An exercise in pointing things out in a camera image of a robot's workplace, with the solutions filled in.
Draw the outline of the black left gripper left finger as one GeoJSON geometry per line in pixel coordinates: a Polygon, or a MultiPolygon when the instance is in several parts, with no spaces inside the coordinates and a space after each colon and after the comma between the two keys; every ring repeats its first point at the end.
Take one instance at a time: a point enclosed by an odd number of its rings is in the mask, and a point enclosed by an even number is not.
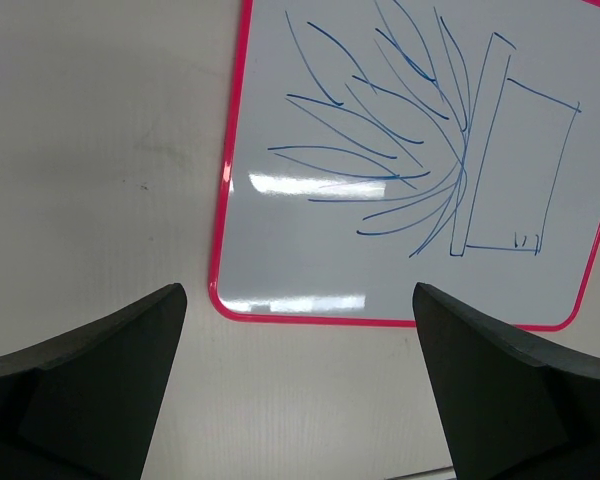
{"type": "Polygon", "coordinates": [[[0,356],[0,479],[138,479],[184,324],[167,285],[0,356]]]}

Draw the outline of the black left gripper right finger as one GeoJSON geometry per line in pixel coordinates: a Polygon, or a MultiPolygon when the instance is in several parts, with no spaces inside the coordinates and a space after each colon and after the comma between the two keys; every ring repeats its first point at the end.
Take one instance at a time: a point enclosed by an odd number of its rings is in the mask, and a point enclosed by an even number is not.
{"type": "Polygon", "coordinates": [[[459,479],[600,479],[600,358],[419,283],[413,311],[459,479]]]}

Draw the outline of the pink-framed whiteboard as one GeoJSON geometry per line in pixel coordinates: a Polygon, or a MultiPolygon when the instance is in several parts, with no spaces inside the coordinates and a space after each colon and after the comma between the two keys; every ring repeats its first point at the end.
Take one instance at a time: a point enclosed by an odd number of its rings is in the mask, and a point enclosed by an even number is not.
{"type": "Polygon", "coordinates": [[[527,330],[600,245],[600,1],[246,1],[209,296],[410,327],[428,283],[527,330]]]}

